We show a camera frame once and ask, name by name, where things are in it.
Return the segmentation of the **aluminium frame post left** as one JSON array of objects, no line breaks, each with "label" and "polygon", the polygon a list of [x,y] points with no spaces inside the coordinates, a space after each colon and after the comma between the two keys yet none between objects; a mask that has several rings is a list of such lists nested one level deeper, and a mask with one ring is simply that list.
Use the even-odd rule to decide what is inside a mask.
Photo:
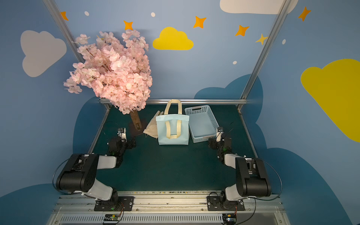
[{"label": "aluminium frame post left", "polygon": [[53,0],[43,0],[47,10],[51,14],[52,18],[54,19],[56,25],[60,29],[61,33],[63,34],[65,40],[67,41],[70,49],[74,53],[75,57],[79,62],[84,63],[84,59],[82,55],[77,51],[78,45],[75,43],[75,38],[71,33],[69,27],[66,24],[66,20],[63,18],[58,6],[56,5],[55,1]]}]

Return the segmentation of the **aluminium rear crossbar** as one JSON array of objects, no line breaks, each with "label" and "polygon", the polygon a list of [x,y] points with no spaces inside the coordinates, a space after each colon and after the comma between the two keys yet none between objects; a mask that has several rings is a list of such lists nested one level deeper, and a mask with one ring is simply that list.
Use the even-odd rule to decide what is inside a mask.
[{"label": "aluminium rear crossbar", "polygon": [[[147,99],[146,103],[150,105],[167,104],[170,99]],[[180,99],[182,104],[186,105],[245,105],[246,99]]]}]

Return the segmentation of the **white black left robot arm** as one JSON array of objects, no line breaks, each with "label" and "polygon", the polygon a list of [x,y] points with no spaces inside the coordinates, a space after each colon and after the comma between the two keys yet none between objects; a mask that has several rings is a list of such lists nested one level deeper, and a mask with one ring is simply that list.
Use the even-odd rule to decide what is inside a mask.
[{"label": "white black left robot arm", "polygon": [[120,167],[126,150],[136,146],[134,138],[116,136],[110,140],[106,155],[72,154],[64,161],[65,166],[58,178],[52,178],[52,184],[61,193],[80,193],[99,202],[116,204],[119,201],[116,190],[98,181],[97,171]]}]

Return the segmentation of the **light blue insulated delivery bag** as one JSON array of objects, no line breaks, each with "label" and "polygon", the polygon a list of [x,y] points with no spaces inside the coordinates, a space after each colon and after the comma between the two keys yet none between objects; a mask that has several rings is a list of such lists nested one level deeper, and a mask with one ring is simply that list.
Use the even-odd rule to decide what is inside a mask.
[{"label": "light blue insulated delivery bag", "polygon": [[[178,112],[169,113],[172,104],[177,104]],[[188,145],[189,116],[182,113],[182,103],[177,99],[170,100],[164,114],[156,117],[159,145]]]}]

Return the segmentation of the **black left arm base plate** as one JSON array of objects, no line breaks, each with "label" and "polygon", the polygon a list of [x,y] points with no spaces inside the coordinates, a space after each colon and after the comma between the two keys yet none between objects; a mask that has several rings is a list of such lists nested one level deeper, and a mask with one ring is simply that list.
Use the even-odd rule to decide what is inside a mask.
[{"label": "black left arm base plate", "polygon": [[130,212],[134,206],[134,196],[119,196],[108,201],[96,200],[95,212]]}]

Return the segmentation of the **left green circuit board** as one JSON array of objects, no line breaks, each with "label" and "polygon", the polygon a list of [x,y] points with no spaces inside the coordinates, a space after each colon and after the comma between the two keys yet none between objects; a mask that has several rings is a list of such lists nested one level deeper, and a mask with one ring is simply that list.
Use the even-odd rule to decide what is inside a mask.
[{"label": "left green circuit board", "polygon": [[121,220],[121,216],[120,216],[120,214],[106,214],[105,216],[104,216],[104,223],[105,222],[110,222],[110,223],[112,223],[112,222],[119,222]]}]

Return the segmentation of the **right green circuit board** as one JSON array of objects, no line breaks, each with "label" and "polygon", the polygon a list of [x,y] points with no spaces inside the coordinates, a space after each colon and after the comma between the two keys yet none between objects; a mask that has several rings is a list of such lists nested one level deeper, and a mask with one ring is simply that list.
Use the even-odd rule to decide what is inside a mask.
[{"label": "right green circuit board", "polygon": [[225,225],[235,225],[237,217],[235,214],[223,214],[222,215],[223,224]]}]

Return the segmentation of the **green circuit board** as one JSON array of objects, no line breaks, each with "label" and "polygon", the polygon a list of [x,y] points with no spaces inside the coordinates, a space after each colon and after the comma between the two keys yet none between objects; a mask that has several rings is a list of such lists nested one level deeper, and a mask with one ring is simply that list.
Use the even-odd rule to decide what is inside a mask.
[{"label": "green circuit board", "polygon": [[106,214],[105,216],[104,216],[104,223],[105,222],[110,222],[110,223],[112,223],[112,222],[119,222],[121,220],[121,216],[120,216],[120,214]]},{"label": "green circuit board", "polygon": [[235,214],[223,214],[222,215],[223,224],[225,225],[235,225],[237,217]]}]

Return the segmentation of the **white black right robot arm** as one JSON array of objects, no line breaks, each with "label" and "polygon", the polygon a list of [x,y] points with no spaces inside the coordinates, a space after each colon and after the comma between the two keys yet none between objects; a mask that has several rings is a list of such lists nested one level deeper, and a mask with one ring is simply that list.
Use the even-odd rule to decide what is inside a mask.
[{"label": "white black right robot arm", "polygon": [[239,156],[232,152],[232,139],[217,135],[208,140],[210,148],[217,150],[217,158],[235,170],[235,184],[226,187],[223,196],[228,201],[246,197],[269,197],[272,193],[264,162],[259,158]]}]

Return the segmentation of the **light blue perforated basket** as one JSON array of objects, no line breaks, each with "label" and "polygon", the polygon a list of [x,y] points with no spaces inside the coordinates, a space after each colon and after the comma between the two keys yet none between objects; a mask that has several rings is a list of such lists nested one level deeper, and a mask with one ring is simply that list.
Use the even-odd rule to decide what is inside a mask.
[{"label": "light blue perforated basket", "polygon": [[188,107],[189,129],[193,143],[206,142],[216,137],[219,124],[209,105]]}]

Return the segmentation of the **aluminium frame post right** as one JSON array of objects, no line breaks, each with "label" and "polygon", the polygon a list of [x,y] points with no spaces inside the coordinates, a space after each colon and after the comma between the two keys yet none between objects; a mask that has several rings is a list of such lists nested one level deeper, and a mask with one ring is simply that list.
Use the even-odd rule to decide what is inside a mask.
[{"label": "aluminium frame post right", "polygon": [[247,104],[248,95],[250,94],[251,89],[263,67],[263,64],[266,61],[266,58],[267,58],[271,48],[272,48],[272,45],[273,45],[273,43],[280,31],[285,19],[286,19],[286,16],[288,14],[291,3],[292,3],[291,0],[285,0],[285,1],[283,1],[282,5],[280,6],[279,12],[278,12],[278,14],[275,18],[275,21],[272,25],[272,28],[269,32],[268,38],[266,39],[266,43],[263,45],[261,53],[256,62],[256,65],[255,65],[255,67],[245,85],[245,88],[242,92],[240,100],[243,100],[245,103],[241,103],[241,104],[237,105],[237,110],[238,110],[239,114],[242,114],[241,110],[242,110],[243,105]]}]

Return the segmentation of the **aluminium frame post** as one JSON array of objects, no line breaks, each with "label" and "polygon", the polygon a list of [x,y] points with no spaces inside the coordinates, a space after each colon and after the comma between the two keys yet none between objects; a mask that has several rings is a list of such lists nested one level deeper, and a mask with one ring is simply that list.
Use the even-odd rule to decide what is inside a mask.
[{"label": "aluminium frame post", "polygon": [[52,18],[54,19],[56,25],[60,29],[61,33],[63,34],[65,40],[67,41],[70,49],[74,53],[75,57],[79,62],[84,63],[84,59],[82,55],[77,51],[78,45],[75,43],[75,38],[71,33],[69,27],[66,24],[66,20],[63,18],[58,6],[56,5],[55,1],[53,0],[43,0],[47,10],[51,14]]},{"label": "aluminium frame post", "polygon": [[272,48],[272,45],[273,45],[273,43],[280,31],[285,19],[286,19],[286,16],[288,14],[291,3],[292,3],[291,0],[285,0],[285,1],[283,1],[282,5],[280,6],[279,12],[278,12],[278,14],[275,18],[275,21],[272,25],[272,28],[269,32],[268,38],[266,39],[266,43],[263,45],[261,53],[256,62],[256,65],[255,65],[255,67],[245,85],[245,88],[242,92],[240,100],[243,100],[245,103],[241,103],[241,104],[237,105],[237,110],[238,110],[239,114],[242,114],[241,110],[242,110],[243,105],[247,104],[248,95],[250,94],[251,89],[263,67],[263,64],[266,61],[266,58],[267,58],[271,48]]}]

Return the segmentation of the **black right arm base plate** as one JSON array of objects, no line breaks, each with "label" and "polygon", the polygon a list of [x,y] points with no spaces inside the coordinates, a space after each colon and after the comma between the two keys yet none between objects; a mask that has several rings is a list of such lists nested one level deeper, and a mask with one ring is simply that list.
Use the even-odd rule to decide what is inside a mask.
[{"label": "black right arm base plate", "polygon": [[242,201],[228,201],[220,196],[207,196],[208,211],[245,211]]}]

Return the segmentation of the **pink cherry blossom tree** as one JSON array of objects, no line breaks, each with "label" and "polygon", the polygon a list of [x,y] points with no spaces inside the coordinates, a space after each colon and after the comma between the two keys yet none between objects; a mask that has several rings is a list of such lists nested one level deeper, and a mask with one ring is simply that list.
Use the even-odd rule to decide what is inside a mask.
[{"label": "pink cherry blossom tree", "polygon": [[79,94],[81,87],[93,89],[99,98],[106,98],[123,114],[130,114],[135,129],[142,124],[138,112],[146,106],[152,86],[151,69],[146,51],[149,45],[136,30],[126,30],[119,41],[112,32],[101,32],[95,44],[81,34],[75,43],[84,62],[74,63],[74,71],[64,86]]}]

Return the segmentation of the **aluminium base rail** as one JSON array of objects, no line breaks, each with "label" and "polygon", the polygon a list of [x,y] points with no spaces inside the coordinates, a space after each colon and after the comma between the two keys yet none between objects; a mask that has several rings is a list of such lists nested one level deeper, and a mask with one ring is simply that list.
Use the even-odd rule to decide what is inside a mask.
[{"label": "aluminium base rail", "polygon": [[[61,196],[47,222],[49,225],[225,225],[223,214],[235,214],[240,225],[288,225],[290,221],[280,199],[263,201],[246,198],[245,211],[208,211],[207,196],[219,191],[121,191],[132,196],[132,211],[94,211],[95,200]],[[106,214],[120,214],[119,222],[105,222]]]}]

